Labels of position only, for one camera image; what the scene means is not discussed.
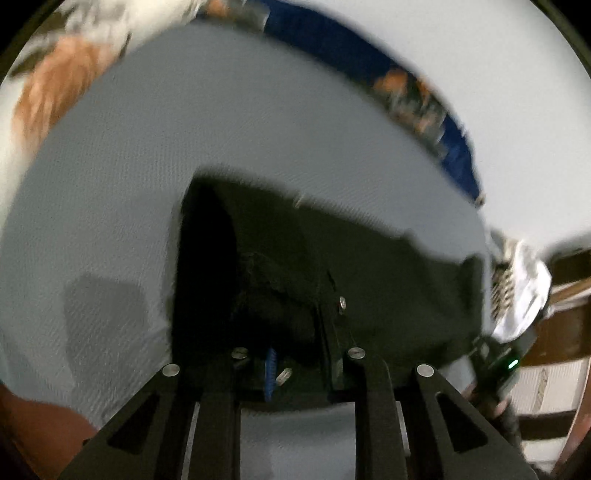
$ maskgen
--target white textured surface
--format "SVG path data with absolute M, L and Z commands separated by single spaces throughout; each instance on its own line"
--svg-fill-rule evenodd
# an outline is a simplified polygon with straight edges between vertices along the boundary
M 566 437 L 552 440 L 532 440 L 522 442 L 525 459 L 529 463 L 555 462 L 566 443 Z
M 591 79 L 530 0 L 297 2 L 357 25 L 444 93 L 474 143 L 489 223 L 541 249 L 591 231 Z
M 519 381 L 511 391 L 515 410 L 527 415 L 576 410 L 579 408 L 588 369 L 588 358 L 521 368 Z

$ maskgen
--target skin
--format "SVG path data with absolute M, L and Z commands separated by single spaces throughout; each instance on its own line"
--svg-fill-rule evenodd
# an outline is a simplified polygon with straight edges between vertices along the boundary
M 0 429 L 12 439 L 42 480 L 57 479 L 96 430 L 80 414 L 57 405 L 23 400 L 0 385 Z

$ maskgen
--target black bag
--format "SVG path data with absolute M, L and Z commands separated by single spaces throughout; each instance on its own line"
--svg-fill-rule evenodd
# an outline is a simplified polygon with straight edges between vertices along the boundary
M 275 405 L 286 408 L 342 389 L 342 356 L 353 347 L 383 358 L 393 382 L 419 362 L 440 367 L 468 352 L 482 322 L 479 258 L 433 260 L 375 222 L 300 203 L 215 177 L 193 180 L 182 207 L 175 363 L 202 366 L 244 347 L 256 363 L 249 387 L 262 389 L 274 348 L 279 371 L 300 370 L 277 392 Z

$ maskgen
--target silver bolt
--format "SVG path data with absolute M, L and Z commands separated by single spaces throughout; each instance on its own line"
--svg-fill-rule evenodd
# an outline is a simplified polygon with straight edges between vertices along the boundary
M 181 368 L 177 364 L 164 365 L 162 368 L 162 374 L 165 377 L 176 377 L 180 371 Z
M 421 376 L 421 377 L 432 377 L 433 374 L 435 373 L 435 370 L 433 369 L 433 367 L 431 365 L 427 365 L 427 364 L 421 364 L 417 367 L 417 373 Z
M 293 373 L 291 368 L 286 368 L 279 374 L 279 376 L 275 379 L 275 383 L 278 387 L 282 386 L 285 382 L 289 380 L 291 374 Z
M 365 350 L 360 346 L 354 346 L 347 352 L 353 360 L 361 360 L 365 356 Z
M 243 346 L 236 347 L 232 350 L 232 358 L 234 360 L 244 360 L 248 356 L 248 349 Z

